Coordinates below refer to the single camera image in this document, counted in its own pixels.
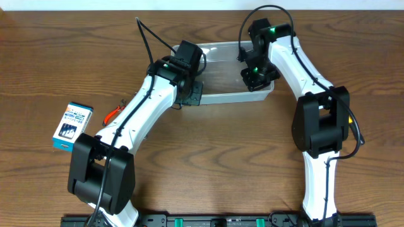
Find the black mounting rail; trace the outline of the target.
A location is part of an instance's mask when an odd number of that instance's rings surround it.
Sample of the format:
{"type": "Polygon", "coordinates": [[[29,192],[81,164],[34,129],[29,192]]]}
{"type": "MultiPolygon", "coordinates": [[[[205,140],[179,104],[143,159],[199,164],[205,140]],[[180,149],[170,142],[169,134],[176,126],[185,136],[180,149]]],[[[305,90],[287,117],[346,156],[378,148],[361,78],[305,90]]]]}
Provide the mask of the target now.
{"type": "MultiPolygon", "coordinates": [[[[269,216],[171,216],[143,215],[134,224],[139,227],[293,227],[321,226],[310,223],[299,214],[273,212],[269,216]]],[[[336,214],[327,220],[329,227],[377,227],[374,215],[336,214]]]]}

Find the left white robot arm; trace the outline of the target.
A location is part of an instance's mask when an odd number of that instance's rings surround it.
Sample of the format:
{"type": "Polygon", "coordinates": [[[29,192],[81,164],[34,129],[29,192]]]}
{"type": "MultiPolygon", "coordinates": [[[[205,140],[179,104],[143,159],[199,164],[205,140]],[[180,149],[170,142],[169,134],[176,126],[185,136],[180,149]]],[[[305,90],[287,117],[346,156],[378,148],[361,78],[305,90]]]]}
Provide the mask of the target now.
{"type": "Polygon", "coordinates": [[[174,104],[199,105],[201,56],[176,53],[157,60],[141,89],[121,114],[95,136],[82,133],[73,144],[68,191],[94,208],[79,226],[135,226],[131,202],[134,157],[158,118],[174,104]]]}

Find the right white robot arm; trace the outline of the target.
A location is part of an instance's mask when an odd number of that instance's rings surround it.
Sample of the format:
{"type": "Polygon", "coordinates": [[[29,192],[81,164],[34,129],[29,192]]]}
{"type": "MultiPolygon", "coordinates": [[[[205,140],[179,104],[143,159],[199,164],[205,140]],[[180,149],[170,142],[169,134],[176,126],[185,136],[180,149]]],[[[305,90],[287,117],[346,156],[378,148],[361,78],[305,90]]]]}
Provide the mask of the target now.
{"type": "Polygon", "coordinates": [[[273,26],[266,19],[254,20],[248,28],[252,49],[239,47],[238,60],[249,91],[258,91],[283,77],[296,100],[292,137],[302,152],[306,189],[302,217],[309,225],[329,225],[337,210],[334,200],[336,163],[348,137],[350,102],[347,89],[335,87],[313,66],[302,51],[289,24],[273,26]]]}

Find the blue white product box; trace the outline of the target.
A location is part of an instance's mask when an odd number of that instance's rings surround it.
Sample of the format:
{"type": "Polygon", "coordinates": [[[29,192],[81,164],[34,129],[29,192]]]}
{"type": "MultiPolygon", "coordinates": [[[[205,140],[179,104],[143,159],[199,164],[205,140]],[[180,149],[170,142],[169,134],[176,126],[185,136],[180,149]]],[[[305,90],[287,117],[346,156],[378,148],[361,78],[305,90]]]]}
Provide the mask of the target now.
{"type": "Polygon", "coordinates": [[[69,102],[52,137],[53,147],[72,152],[74,142],[85,132],[92,113],[92,107],[69,102]]]}

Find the clear plastic container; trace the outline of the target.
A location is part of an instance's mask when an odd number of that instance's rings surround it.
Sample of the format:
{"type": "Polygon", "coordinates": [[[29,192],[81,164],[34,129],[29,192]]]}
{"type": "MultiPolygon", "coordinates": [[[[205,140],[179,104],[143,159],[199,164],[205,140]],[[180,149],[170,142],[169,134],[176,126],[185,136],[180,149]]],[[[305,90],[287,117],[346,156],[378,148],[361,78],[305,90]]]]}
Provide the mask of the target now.
{"type": "Polygon", "coordinates": [[[200,59],[202,74],[197,76],[191,93],[176,98],[182,105],[211,105],[263,101],[275,88],[275,83],[250,92],[242,80],[241,71],[247,67],[239,62],[238,42],[198,44],[205,56],[200,59]]]}

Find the red handled pliers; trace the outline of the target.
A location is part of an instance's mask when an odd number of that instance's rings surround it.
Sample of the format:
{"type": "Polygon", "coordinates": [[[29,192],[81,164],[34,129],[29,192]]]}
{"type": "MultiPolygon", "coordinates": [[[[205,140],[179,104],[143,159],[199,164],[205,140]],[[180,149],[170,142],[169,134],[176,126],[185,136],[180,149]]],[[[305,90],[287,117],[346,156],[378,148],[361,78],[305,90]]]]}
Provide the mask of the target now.
{"type": "Polygon", "coordinates": [[[124,109],[126,108],[126,100],[122,99],[120,104],[118,104],[118,106],[113,109],[111,112],[109,112],[103,119],[102,125],[104,127],[106,127],[109,123],[109,120],[115,116],[116,114],[118,114],[119,112],[122,112],[124,109]]]}

